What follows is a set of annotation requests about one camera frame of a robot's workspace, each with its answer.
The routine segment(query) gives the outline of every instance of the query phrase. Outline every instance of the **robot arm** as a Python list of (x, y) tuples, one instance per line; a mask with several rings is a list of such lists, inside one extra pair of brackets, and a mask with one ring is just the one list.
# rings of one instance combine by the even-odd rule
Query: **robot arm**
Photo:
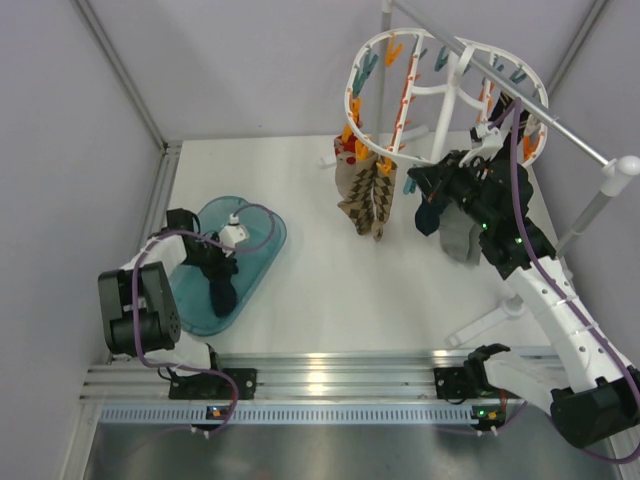
[[(548, 239), (525, 217), (536, 257), (568, 299), (560, 298), (530, 262), (515, 222), (508, 152), (492, 161), (482, 156), (467, 160), (467, 153), (451, 152), (437, 166), (409, 169), (409, 176), (428, 202), (454, 202), (482, 226), (482, 252), (530, 307), (564, 366), (564, 371), (540, 367), (495, 344), (469, 355), (465, 362), (467, 381), (478, 395), (505, 389), (540, 408), (578, 448), (638, 424), (640, 416), (631, 388), (592, 331), (605, 340), (606, 336), (571, 289)], [(533, 189), (527, 171), (518, 168), (524, 216)], [(583, 312), (588, 326), (571, 310), (569, 300)], [(640, 385), (638, 371), (615, 348), (613, 351)]]
[[(193, 231), (194, 221), (199, 225), (197, 216), (187, 210), (167, 212), (167, 228), (170, 230)], [(222, 245), (231, 248), (248, 238), (247, 229), (239, 224), (234, 215), (216, 237)], [(180, 316), (168, 277), (179, 265), (197, 266), (212, 284), (215, 282), (216, 288), (225, 288), (230, 292), (227, 295), (235, 298), (230, 281), (231, 276), (237, 273), (235, 259), (230, 250), (207, 245), (192, 237), (173, 236), (149, 249), (152, 242), (153, 237), (120, 269), (104, 272), (98, 278), (107, 346), (113, 354), (136, 356), (132, 320), (135, 301), (140, 312), (140, 334), (147, 358), (196, 368), (213, 368), (209, 346), (195, 341), (189, 335), (181, 335)], [(147, 256), (138, 278), (140, 297), (132, 299), (133, 268), (143, 252), (147, 252)], [(235, 307), (235, 302), (228, 303)], [(224, 316), (229, 312), (216, 313)], [(193, 374), (181, 371), (180, 375)]]
[[(481, 347), (465, 362), (479, 391), (505, 389), (551, 416), (573, 446), (584, 448), (638, 424), (629, 384), (591, 333), (606, 339), (569, 286), (558, 260), (540, 259), (544, 269), (591, 322), (585, 327), (535, 268), (517, 268), (507, 283), (524, 299), (560, 358), (564, 371), (540, 367), (503, 346)], [(637, 385), (640, 374), (613, 345)]]

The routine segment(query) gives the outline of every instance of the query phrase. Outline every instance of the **white wall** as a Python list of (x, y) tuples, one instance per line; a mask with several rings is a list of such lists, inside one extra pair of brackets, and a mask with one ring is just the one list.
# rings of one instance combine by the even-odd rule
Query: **white wall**
[[(640, 156), (640, 2), (611, 2), (551, 110), (610, 158)], [(556, 229), (566, 231), (601, 183), (599, 167), (564, 138), (549, 137), (536, 163)], [(640, 179), (615, 199), (568, 259), (585, 304), (640, 364)]]
[(158, 153), (68, 0), (0, 2), (0, 476), (53, 478)]
[[(380, 28), (381, 0), (92, 3), (170, 139), (340, 131), (353, 58)], [(591, 2), (413, 3), (458, 36), (519, 55), (544, 80)], [(415, 25), (397, 12), (393, 26)], [(397, 99), (387, 105), (395, 112)]]

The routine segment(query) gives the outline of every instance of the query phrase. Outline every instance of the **blue plastic tray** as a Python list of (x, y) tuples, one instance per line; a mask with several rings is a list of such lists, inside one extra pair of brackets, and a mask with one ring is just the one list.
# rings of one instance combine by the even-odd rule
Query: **blue plastic tray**
[[(229, 215), (247, 202), (240, 197), (220, 197), (209, 202), (198, 213), (202, 232), (220, 231), (229, 221)], [(248, 248), (263, 242), (271, 230), (269, 215), (258, 208), (247, 208), (239, 214), (240, 223), (249, 230), (249, 240), (238, 245)], [(198, 336), (210, 336), (228, 328), (251, 298), (260, 280), (269, 269), (287, 238), (287, 229), (278, 215), (274, 214), (276, 230), (264, 247), (253, 253), (239, 253), (239, 273), (231, 277), (238, 293), (238, 304), (230, 315), (219, 318), (213, 313), (209, 295), (209, 281), (197, 267), (180, 265), (169, 277), (182, 328)]]

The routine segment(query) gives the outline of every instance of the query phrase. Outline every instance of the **brown argyle sock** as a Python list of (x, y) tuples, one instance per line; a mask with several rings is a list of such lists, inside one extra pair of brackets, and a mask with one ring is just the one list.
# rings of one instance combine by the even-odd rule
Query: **brown argyle sock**
[(371, 190), (378, 168), (378, 156), (370, 153), (364, 160), (356, 160), (355, 172), (347, 194), (338, 207), (347, 214), (356, 227), (358, 235), (366, 235), (373, 224), (373, 201)]
[(391, 204), (393, 203), (393, 191), (396, 186), (396, 173), (398, 165), (391, 162), (391, 170), (389, 174), (375, 168), (375, 178), (373, 184), (373, 203), (376, 206), (376, 218), (371, 227), (373, 239), (379, 242), (382, 238), (383, 226), (389, 220), (391, 215)]

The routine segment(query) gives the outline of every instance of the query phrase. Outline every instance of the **teal clothespin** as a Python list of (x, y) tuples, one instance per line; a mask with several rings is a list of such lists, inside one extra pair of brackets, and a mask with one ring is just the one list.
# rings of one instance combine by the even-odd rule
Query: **teal clothespin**
[(440, 52), (438, 52), (438, 59), (436, 60), (436, 65), (434, 67), (436, 72), (439, 72), (440, 70), (442, 70), (442, 67), (444, 67), (449, 61), (449, 54), (446, 53), (446, 51), (447, 51), (447, 47), (442, 47), (440, 49)]
[(362, 73), (366, 75), (366, 78), (371, 76), (373, 69), (376, 67), (376, 63), (378, 63), (378, 54), (376, 53), (373, 57), (371, 57), (371, 48), (367, 52), (367, 55), (364, 57), (364, 62), (362, 65)]
[(362, 87), (364, 87), (364, 82), (366, 82), (367, 76), (364, 72), (360, 73), (360, 67), (356, 66), (356, 76), (353, 79), (353, 85), (351, 89), (353, 90), (353, 98), (358, 98), (360, 92), (362, 91)]
[(356, 76), (354, 77), (353, 85), (351, 86), (351, 89), (353, 90), (353, 98), (358, 98), (358, 95), (360, 95), (362, 87), (364, 87), (364, 83), (373, 73), (376, 63), (378, 63), (378, 55), (375, 54), (372, 57), (371, 49), (369, 48), (369, 51), (362, 62), (362, 70), (360, 70), (360, 67), (356, 65)]
[(409, 195), (411, 193), (415, 193), (416, 191), (416, 181), (407, 176), (407, 180), (404, 182), (404, 187), (402, 187), (402, 193), (404, 193), (405, 195)]
[[(416, 52), (417, 46), (418, 46), (418, 37), (416, 37), (416, 42), (413, 44), (413, 48), (411, 49), (414, 55), (417, 53)], [(422, 51), (420, 52), (420, 55), (418, 56), (418, 60), (422, 60), (422, 57), (424, 57), (426, 54), (427, 54), (427, 49), (423, 48)]]
[[(498, 63), (498, 57), (496, 56), (496, 58), (493, 59), (493, 67), (496, 68), (496, 64)], [(498, 65), (498, 68), (496, 68), (496, 70), (498, 70), (499, 72), (501, 72), (502, 70), (504, 70), (504, 65), (500, 64)]]
[(509, 80), (511, 80), (513, 83), (517, 85), (523, 80), (525, 80), (526, 78), (527, 78), (527, 74), (523, 72), (522, 65), (519, 65), (518, 70), (516, 70), (511, 74), (511, 76), (509, 77)]

